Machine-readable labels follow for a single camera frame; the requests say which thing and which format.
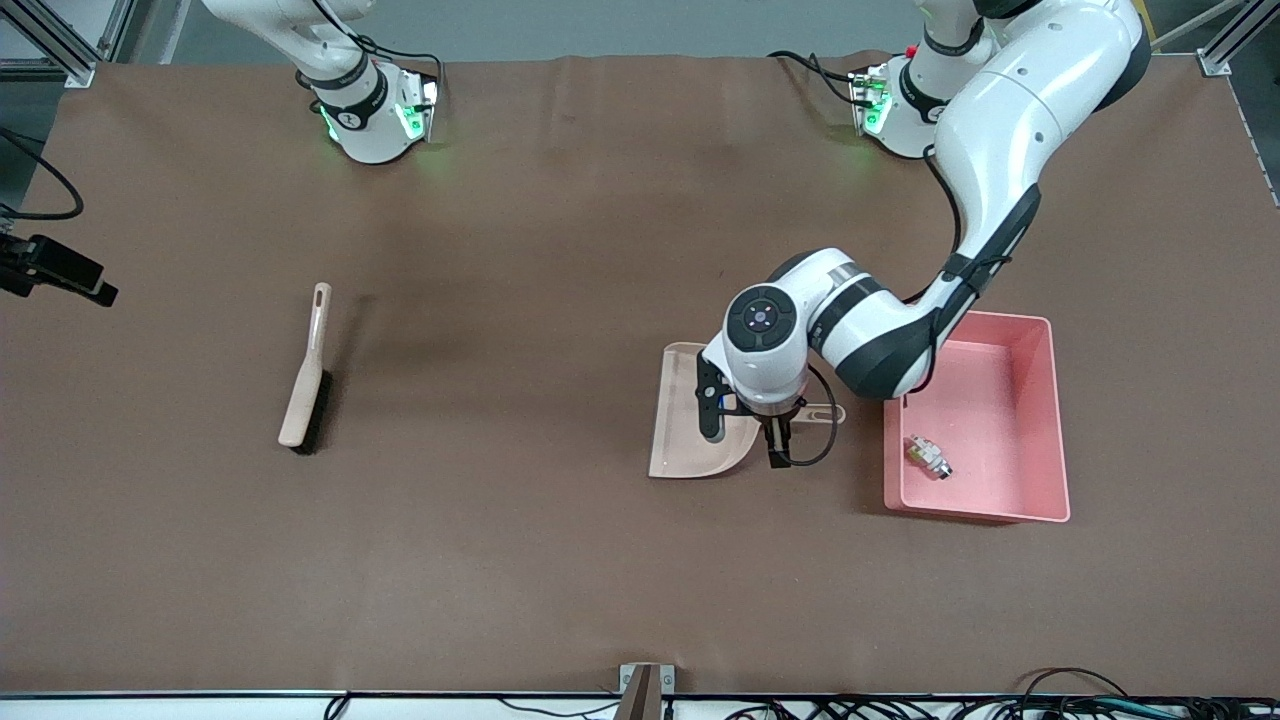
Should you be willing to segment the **thin aluminium frame pole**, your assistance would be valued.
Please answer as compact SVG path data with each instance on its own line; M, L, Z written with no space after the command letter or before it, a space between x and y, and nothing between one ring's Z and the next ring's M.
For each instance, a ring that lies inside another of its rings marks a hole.
M109 0L109 13L97 41L109 61L133 61L155 0Z

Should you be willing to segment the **brown table mat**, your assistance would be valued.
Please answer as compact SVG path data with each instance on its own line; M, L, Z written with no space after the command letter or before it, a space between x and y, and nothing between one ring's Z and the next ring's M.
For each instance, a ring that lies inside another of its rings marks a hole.
M646 477L660 352L796 252L914 293L931 173L762 59L457 64L438 146L337 151L285 67L114 65L46 151L110 309L0 297L0 691L1280 694L1280 210L1155 59L1053 156L987 311L1050 319L1071 516L886 512L820 465ZM332 393L282 447L316 283Z

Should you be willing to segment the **metal table edge bracket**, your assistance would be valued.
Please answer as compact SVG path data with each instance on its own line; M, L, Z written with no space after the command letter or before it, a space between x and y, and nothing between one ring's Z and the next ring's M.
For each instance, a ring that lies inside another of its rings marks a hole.
M675 720L676 666L623 664L613 720Z

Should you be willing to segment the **beige plastic dustpan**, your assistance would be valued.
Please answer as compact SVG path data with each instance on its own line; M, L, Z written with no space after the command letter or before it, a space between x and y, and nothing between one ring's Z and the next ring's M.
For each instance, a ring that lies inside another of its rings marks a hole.
M652 478L692 479L732 471L755 448L771 452L765 424L751 414L737 395L722 398L724 434L721 442L708 442L698 429L695 400L696 355L704 345L677 342L666 346L660 364L655 421L648 474ZM777 421L790 421L791 432L800 427L833 429L847 414L837 404L814 404L800 398L792 414Z

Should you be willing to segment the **beige brush with black bristles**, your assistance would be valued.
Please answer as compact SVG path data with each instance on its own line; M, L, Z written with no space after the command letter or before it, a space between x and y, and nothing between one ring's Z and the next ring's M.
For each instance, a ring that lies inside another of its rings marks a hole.
M324 366L332 286L326 282L316 283L311 296L307 347L276 438L282 447L301 456L315 455L319 448L323 419L332 393L333 375Z

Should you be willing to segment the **aluminium frame profile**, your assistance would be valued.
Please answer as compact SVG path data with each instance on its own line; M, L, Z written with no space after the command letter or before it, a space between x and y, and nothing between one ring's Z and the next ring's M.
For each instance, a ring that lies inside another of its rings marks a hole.
M92 85L101 55L44 0L0 0L0 17L67 77L68 88Z
M1280 0L1222 0L1213 9L1220 15L1235 14L1206 46L1196 50L1201 73L1207 78L1230 76L1230 60L1280 19Z

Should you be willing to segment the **small white green electronic part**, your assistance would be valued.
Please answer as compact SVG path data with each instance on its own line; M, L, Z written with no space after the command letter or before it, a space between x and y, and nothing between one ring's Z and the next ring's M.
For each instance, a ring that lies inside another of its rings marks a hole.
M904 455L915 468L925 471L936 480L946 480L954 474L943 450L923 436L909 436L904 439Z

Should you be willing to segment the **pink plastic bin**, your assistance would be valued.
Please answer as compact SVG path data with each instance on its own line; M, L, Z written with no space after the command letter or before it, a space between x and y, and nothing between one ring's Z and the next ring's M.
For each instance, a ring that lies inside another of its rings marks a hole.
M913 466L904 439L936 442L954 474ZM986 521L1071 516L1052 328L1041 316L973 311L940 351L931 383L884 404L884 506Z

